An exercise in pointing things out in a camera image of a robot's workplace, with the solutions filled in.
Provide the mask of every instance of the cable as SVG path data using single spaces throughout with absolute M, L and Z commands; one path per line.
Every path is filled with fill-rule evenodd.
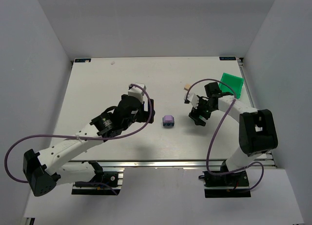
M 233 105 L 234 105 L 234 103 L 235 103 L 235 101 L 236 101 L 237 96 L 236 96 L 235 91 L 234 91 L 230 86 L 228 86 L 227 84 L 225 84 L 224 82 L 221 82 L 221 81 L 215 80 L 215 79 L 203 79 L 203 80 L 199 80 L 199 81 L 195 82 L 195 83 L 189 88 L 189 90 L 188 90 L 187 93 L 186 93 L 186 98 L 188 97 L 191 88 L 194 87 L 196 84 L 198 84 L 198 83 L 200 83 L 200 82 L 203 82 L 203 81 L 215 81 L 215 82 L 219 82 L 219 83 L 221 83 L 221 84 L 227 86 L 227 87 L 233 92 L 234 97 L 235 97 L 235 99 L 234 99 L 234 100 L 232 101 L 232 103 L 230 104 L 228 110 L 224 113 L 223 117 L 221 118 L 220 123 L 218 124 L 216 130 L 214 131 L 213 137 L 211 138 L 211 141 L 210 141 L 210 144 L 209 144 L 209 147 L 208 147 L 207 158 L 206 158 L 206 168 L 207 168 L 207 171 L 208 171 L 208 173 L 211 174 L 211 175 L 221 176 L 221 175 L 228 175 L 228 174 L 236 173 L 236 172 L 239 172 L 239 171 L 241 171 L 241 170 L 246 170 L 248 167 L 250 167 L 250 166 L 252 166 L 252 165 L 254 165 L 254 164 L 259 164 L 259 165 L 261 166 L 261 168 L 262 168 L 261 176 L 260 176 L 260 179 L 258 180 L 258 182 L 257 182 L 254 186 L 252 186 L 251 188 L 249 188 L 248 190 L 246 190 L 246 191 L 250 191 L 250 190 L 254 189 L 255 187 L 257 187 L 258 184 L 261 182 L 261 180 L 262 180 L 262 178 L 263 178 L 264 166 L 263 166 L 263 164 L 262 164 L 261 162 L 253 162 L 253 163 L 249 164 L 247 167 L 242 167 L 242 168 L 239 168 L 239 169 L 236 169 L 236 170 L 231 170 L 231 171 L 223 172 L 223 173 L 213 173 L 213 172 L 210 171 L 210 169 L 209 169 L 209 156 L 210 156 L 210 152 L 211 152 L 211 149 L 212 149 L 212 147 L 213 147 L 213 143 L 214 143 L 214 141 L 215 141 L 216 135 L 217 135 L 217 133 L 218 133 L 218 131 L 219 131 L 219 129 L 220 129 L 220 127 L 221 127 L 223 121 L 225 120 L 226 116 L 229 114 L 231 108 L 233 107 Z
M 118 193 L 116 193 L 115 190 L 113 190 L 112 187 L 110 187 L 108 184 L 105 184 L 105 183 L 97 183 L 97 182 L 77 182 L 78 184 L 95 184 L 95 185 L 103 185 L 107 188 L 109 188 L 116 196 L 118 195 Z
M 137 87 L 139 88 L 140 90 L 142 90 L 142 92 L 146 95 L 147 97 L 147 101 L 148 101 L 148 104 L 151 108 L 151 111 L 150 111 L 150 114 L 148 116 L 148 119 L 146 121 L 146 123 L 140 127 L 138 130 L 134 131 L 134 132 L 131 132 L 129 134 L 126 134 L 126 135 L 123 135 L 123 136 L 116 136 L 116 137 L 107 137 L 107 138 L 103 138 L 103 137 L 87 137 L 87 136 L 83 136 L 83 137 L 80 137 L 81 140 L 93 140 L 93 141 L 110 141 L 110 140 L 118 140 L 118 139 L 122 139 L 122 138 L 126 138 L 126 137 L 129 137 L 129 136 L 132 136 L 136 133 L 138 133 L 139 131 L 141 131 L 142 129 L 144 129 L 147 124 L 150 122 L 151 118 L 152 118 L 152 102 L 151 102 L 151 99 L 149 97 L 149 95 L 147 94 L 147 92 L 140 86 L 136 85 L 136 84 L 130 84 L 131 87 Z M 76 140 L 77 137 L 76 136 L 67 136 L 67 135 L 48 135 L 48 134 L 40 134 L 40 135 L 32 135 L 32 136 L 26 136 L 18 141 L 16 141 L 9 149 L 8 151 L 6 152 L 5 154 L 5 157 L 4 157 L 4 169 L 5 169 L 5 172 L 7 173 L 7 175 L 14 181 L 16 182 L 19 182 L 19 183 L 28 183 L 28 181 L 25 181 L 25 180 L 20 180 L 20 179 L 17 179 L 16 177 L 14 177 L 11 172 L 9 171 L 9 168 L 8 168 L 8 158 L 9 158 L 9 154 L 10 152 L 12 151 L 12 149 L 18 145 L 19 143 L 25 141 L 25 140 L 28 140 L 28 139 L 31 139 L 31 138 L 39 138 L 39 137 L 49 137 L 49 138 L 63 138 L 63 139 L 70 139 L 70 140 Z

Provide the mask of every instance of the wall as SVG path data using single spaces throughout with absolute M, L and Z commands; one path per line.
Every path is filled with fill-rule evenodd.
M 259 108 L 273 112 L 279 146 L 273 152 L 292 183 L 305 224 L 312 224 L 311 0 L 276 0 L 245 58 Z
M 6 150 L 18 139 L 51 133 L 70 74 L 70 62 L 37 0 L 0 0 L 0 219 L 20 224 L 29 193 L 3 168 Z M 23 153 L 49 140 L 26 141 L 12 151 L 9 168 L 22 173 Z
M 39 0 L 70 59 L 245 56 L 274 0 Z

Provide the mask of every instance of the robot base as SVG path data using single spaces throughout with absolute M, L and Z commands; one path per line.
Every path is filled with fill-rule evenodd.
M 251 197 L 245 171 L 223 176 L 210 175 L 204 171 L 204 175 L 198 178 L 205 182 L 205 198 Z

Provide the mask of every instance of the purple block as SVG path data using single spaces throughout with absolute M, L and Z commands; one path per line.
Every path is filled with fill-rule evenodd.
M 165 115 L 162 118 L 162 123 L 164 126 L 173 126 L 175 124 L 175 119 L 172 115 Z

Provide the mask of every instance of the green square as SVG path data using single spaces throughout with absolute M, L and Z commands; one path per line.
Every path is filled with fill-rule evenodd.
M 224 82 L 225 84 L 227 84 L 228 86 L 230 86 L 236 93 L 237 95 L 237 99 L 240 98 L 240 93 L 242 91 L 242 87 L 244 84 L 244 79 L 234 76 L 234 75 L 230 75 L 227 73 L 223 73 L 222 78 L 221 78 L 221 82 Z M 219 87 L 221 89 L 222 92 L 231 92 L 233 93 L 227 86 L 219 83 Z

